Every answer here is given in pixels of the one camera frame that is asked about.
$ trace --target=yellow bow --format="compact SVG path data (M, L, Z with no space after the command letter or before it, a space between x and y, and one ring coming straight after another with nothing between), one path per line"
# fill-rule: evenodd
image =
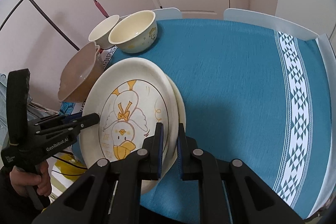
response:
M126 109L125 109L125 112L124 112L124 110L123 110L123 108L122 108L122 106L121 106L121 103L118 104L118 107L119 107L119 109L120 109L120 112L118 112L118 120L124 119L126 122L128 121L128 119L129 119L129 114L130 114L130 112L129 112L128 109L129 109L129 107L131 106L131 104L132 104L132 102L129 101L129 102L128 102L128 105L127 105L127 107L126 107Z

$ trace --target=human hand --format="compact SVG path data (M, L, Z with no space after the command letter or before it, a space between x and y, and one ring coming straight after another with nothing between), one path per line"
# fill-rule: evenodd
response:
M51 194L51 182L48 167L48 162L45 160L40 165L41 175L36 175L19 171L16 166L14 166L12 172L9 173L9 178L15 192L20 196L27 197L28 193L25 186L37 185L38 195L49 196Z

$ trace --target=cartoon duck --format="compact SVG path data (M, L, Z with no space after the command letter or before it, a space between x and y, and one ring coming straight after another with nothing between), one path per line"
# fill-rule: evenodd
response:
M128 81L129 90L119 92L116 88L112 94L117 97L113 111L106 120L103 131L111 128L113 153L118 160L126 158L136 148L133 143L135 130L147 131L147 121L142 110L138 108L139 96L133 90L136 80Z
M155 40L156 38L156 27L152 28L149 32L149 37L152 39L152 40Z

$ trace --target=white plate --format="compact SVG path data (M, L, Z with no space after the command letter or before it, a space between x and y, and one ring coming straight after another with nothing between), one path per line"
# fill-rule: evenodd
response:
M162 175L172 165L179 129L179 111L173 88L164 72L143 58L121 60L94 84L83 115L100 115L100 123L81 131L84 161L91 167L98 159L115 161L140 149L144 138L164 125ZM143 181L142 193L157 182Z
M176 98L176 102L177 102L177 108L178 108L178 120L179 122L181 122L184 125L184 130L185 130L185 125L186 125L186 114L185 114L185 107L184 107L184 102L182 99L182 95L177 87L177 85L172 81L172 79L166 75L170 85L173 88L174 91L174 95Z

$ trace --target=cable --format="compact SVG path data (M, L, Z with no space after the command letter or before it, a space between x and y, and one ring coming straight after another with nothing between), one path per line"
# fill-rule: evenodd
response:
M24 0L20 0L15 6L14 8L11 10L11 12L8 14L8 16L5 18L4 22L2 22L1 26L0 26L0 31L2 29L2 27L5 25L5 23L7 22L8 18L12 15L12 13L14 13L14 11L16 10L16 8L21 4L21 2L23 2Z
M68 155L72 155L72 156L73 156L73 153L71 153L71 152L68 152L68 151L65 151L65 150L62 150L60 153L63 153L63 154L68 154Z
M71 176L71 177L77 177L77 176L81 176L82 175L82 174L80 174L80 175L67 175L67 174L63 174L63 173L57 172L55 170L52 170L52 172L55 172L55 173L58 173L58 174L61 174L61 175L64 175L64 176Z
M68 162L68 161L66 161L66 160L64 160L64 159L61 159L61 158L59 158L59 157L56 157L56 156L52 156L52 157L55 158L55 159L58 159L58 160L60 160L60 161L62 161L62 162L65 162L66 164L70 164L70 165L72 165L73 167L77 167L77 168L79 168L79 169L87 170L87 168L85 168L85 167L80 167L80 166L74 165L74 164L72 164L72 163L70 163L70 162Z
M56 24L45 14L45 12L42 11L42 9L40 8L40 6L37 5L37 3L34 0L29 0L33 6L36 8L36 10L38 10L38 12L45 18L46 21L49 22L49 24L51 26L53 26L53 28L66 40L68 41L68 43L74 47L77 51L79 51L79 48L76 46L76 44L74 44L70 38L68 38L61 30L60 28L58 28L56 26Z

